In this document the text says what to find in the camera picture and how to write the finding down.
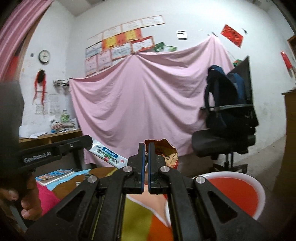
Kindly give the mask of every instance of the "magazine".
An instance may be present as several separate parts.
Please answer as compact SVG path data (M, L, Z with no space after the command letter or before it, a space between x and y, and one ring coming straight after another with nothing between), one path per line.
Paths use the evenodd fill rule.
M65 178L65 177L71 175L72 173L74 173L74 172L72 172L72 169L70 169L70 170L60 169L60 170L36 177L35 179L37 180L37 182L41 186L46 186L52 182L55 182L55 181L60 180L62 178Z

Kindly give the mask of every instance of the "wall clock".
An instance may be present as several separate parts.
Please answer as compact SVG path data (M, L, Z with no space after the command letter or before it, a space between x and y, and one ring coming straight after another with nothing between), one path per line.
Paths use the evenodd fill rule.
M50 60L50 53L47 51L47 50L42 50L40 53L39 53L39 61L40 63L42 64L46 64L49 62Z

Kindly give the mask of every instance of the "metal screw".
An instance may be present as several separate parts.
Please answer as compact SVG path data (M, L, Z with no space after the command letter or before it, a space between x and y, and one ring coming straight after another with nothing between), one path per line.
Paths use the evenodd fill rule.
M90 177L87 178L87 181L89 183L95 183L97 181L97 179L98 178L96 176L90 176Z
M133 168L130 167L130 166L126 166L126 167L123 168L124 172L131 172L132 170L133 170Z
M195 180L199 184L203 184L205 182L205 178L201 176L197 177Z
M168 171L170 170L170 168L167 167L167 166L162 166L162 167L160 168L160 170L161 170L162 172L168 172Z

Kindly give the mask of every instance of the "human hand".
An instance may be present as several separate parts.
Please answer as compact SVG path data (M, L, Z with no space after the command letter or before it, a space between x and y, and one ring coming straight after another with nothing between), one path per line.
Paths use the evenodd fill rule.
M21 200L23 207L22 216L24 219L37 220L42 215L41 201L38 197L39 190L35 178L31 175L26 183L27 193ZM19 199L19 194L14 189L0 188L0 199L16 201Z

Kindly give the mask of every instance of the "pink cloth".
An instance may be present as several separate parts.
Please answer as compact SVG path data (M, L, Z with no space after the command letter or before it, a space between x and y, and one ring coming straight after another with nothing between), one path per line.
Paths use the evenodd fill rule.
M41 201L42 216L51 210L55 205L59 203L59 199L55 194L48 190L46 186L41 186L37 183L37 188L39 190L39 199Z
M132 54L97 75L72 79L71 96L84 135L130 157L146 139L167 139L180 156L192 152L191 136L205 129L207 70L233 65L220 40L210 36L190 49ZM85 151L85 163L109 166Z
M0 30L0 82L29 29L54 0L23 0Z

